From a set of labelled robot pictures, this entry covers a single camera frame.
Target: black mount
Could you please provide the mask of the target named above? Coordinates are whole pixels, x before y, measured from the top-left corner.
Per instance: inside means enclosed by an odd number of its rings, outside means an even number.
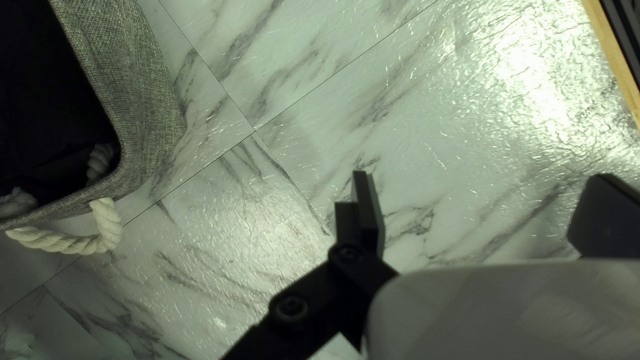
[[[566,237],[584,258],[640,258],[640,193],[611,174],[591,176]]]
[[[640,22],[638,21],[634,0],[600,0],[616,35],[618,45],[625,55],[629,70],[640,88]]]
[[[352,202],[336,202],[328,260],[274,296],[269,313],[223,360],[304,360],[341,332],[360,350],[369,304],[396,271],[382,260],[385,228],[371,175],[353,172]]]

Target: twisted cotton rope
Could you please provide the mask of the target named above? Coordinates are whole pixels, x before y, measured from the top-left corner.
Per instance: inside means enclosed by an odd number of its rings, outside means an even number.
[[[89,169],[86,173],[89,179],[87,186],[93,185],[107,174],[109,163],[115,153],[116,148],[111,144],[95,146],[89,157]],[[33,196],[20,188],[14,188],[10,195],[0,197],[0,219],[14,217],[37,206],[38,203]],[[89,207],[98,225],[97,235],[76,236],[41,230],[33,226],[7,230],[5,233],[26,247],[48,252],[89,255],[94,252],[113,250],[122,239],[120,215],[116,211],[113,199],[101,197],[89,202]]]

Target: marble tile floor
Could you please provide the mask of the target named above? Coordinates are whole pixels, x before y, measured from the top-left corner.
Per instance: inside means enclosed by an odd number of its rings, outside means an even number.
[[[354,169],[401,272],[573,259],[585,180],[640,188],[637,128],[579,0],[139,3],[186,136],[117,202],[113,252],[0,252],[4,309],[46,291],[117,359],[220,358],[322,262]],[[337,337],[314,358],[361,357]]]

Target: floor tile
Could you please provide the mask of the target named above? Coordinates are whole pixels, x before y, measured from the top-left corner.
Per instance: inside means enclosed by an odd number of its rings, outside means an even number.
[[[253,135],[45,286],[118,359],[217,359],[333,241]]]
[[[0,232],[0,314],[76,259],[26,248]]]
[[[434,0],[161,0],[256,128]]]
[[[387,259],[576,256],[588,176],[640,188],[636,126],[580,1],[440,0],[258,131],[325,226],[372,172]]]
[[[0,315],[0,357],[30,360],[113,359],[44,288],[38,288]]]

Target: tile grout line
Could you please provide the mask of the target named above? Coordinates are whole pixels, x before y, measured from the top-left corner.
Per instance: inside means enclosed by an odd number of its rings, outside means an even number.
[[[207,67],[207,69],[209,69],[209,72],[211,73],[211,75],[213,75],[213,78],[218,82],[218,84],[220,84],[220,87],[222,87],[222,90],[224,90],[227,93],[227,96],[229,96],[229,99],[231,99],[231,101],[234,103],[234,105],[236,106],[236,108],[238,109],[238,111],[240,111],[240,114],[243,116],[244,121],[247,122],[247,124],[249,124],[249,126],[251,126],[251,128],[253,129],[253,131],[256,131],[256,128],[251,124],[251,122],[246,118],[246,115],[242,112],[242,109],[240,108],[240,106],[238,106],[238,104],[236,104],[236,101],[234,100],[233,97],[231,97],[231,94],[227,91],[227,89],[225,88],[224,85],[222,85],[222,83],[220,82],[220,80],[218,80],[218,77],[213,73],[213,71],[211,71],[211,68],[209,67],[209,64],[207,64],[206,61],[204,61],[204,59],[202,58],[202,56],[200,55],[200,52],[198,52],[198,49],[196,49],[195,46],[193,46],[193,43],[191,42],[191,40],[189,40],[189,38],[187,37],[187,35],[184,34],[184,32],[182,31],[182,29],[180,29],[180,26],[178,25],[178,23],[173,19],[173,16],[171,16],[171,14],[169,13],[169,11],[164,7],[164,4],[162,3],[162,1],[157,0],[157,2],[160,4],[160,6],[162,6],[162,9],[164,10],[164,12],[166,12],[167,15],[169,15],[169,19],[171,19],[171,21],[173,21],[173,24],[175,25],[176,28],[178,28],[178,30],[180,31],[180,33],[182,34],[182,36],[184,36],[184,38],[187,40],[187,42],[189,43],[189,45],[191,45],[191,48],[196,52],[196,54],[198,54],[198,57],[200,58],[200,60],[202,60],[202,62],[204,63],[204,65]]]
[[[294,106],[295,104],[298,103],[298,101],[304,99],[308,94],[311,94],[311,92],[313,92],[315,89],[319,88],[322,84],[324,84],[325,82],[327,82],[329,79],[331,79],[332,77],[336,76],[338,73],[342,72],[347,66],[351,65],[354,61],[356,61],[357,59],[359,59],[362,55],[368,53],[371,49],[373,49],[376,45],[380,44],[382,41],[384,41],[384,39],[388,38],[389,36],[391,36],[391,34],[395,33],[396,31],[400,30],[400,28],[402,28],[404,25],[406,25],[408,22],[410,22],[411,20],[415,19],[416,16],[422,14],[424,12],[424,10],[427,10],[428,8],[430,8],[431,6],[433,6],[433,4],[437,3],[438,0],[433,1],[431,4],[427,5],[427,7],[425,7],[424,9],[420,10],[419,12],[417,12],[414,16],[412,16],[410,19],[408,19],[407,21],[403,22],[402,24],[400,24],[400,26],[398,26],[395,30],[391,31],[389,34],[387,34],[386,36],[384,36],[382,39],[380,39],[380,41],[376,42],[375,44],[373,44],[372,46],[370,46],[370,48],[368,48],[367,50],[365,50],[362,54],[356,56],[353,60],[349,61],[349,63],[343,67],[340,68],[340,70],[334,72],[331,76],[329,76],[328,78],[326,78],[325,80],[323,80],[320,84],[318,84],[316,87],[314,87],[313,89],[309,90],[305,95],[302,95],[298,100],[296,100],[295,102],[293,102],[291,105],[287,106],[284,110],[282,110],[281,112],[278,113],[278,115],[274,116],[271,118],[271,120],[267,121],[264,123],[264,125],[262,125],[260,128],[262,129],[262,127],[264,127],[266,124],[269,124],[273,119],[279,117],[283,112],[287,111],[291,106]]]

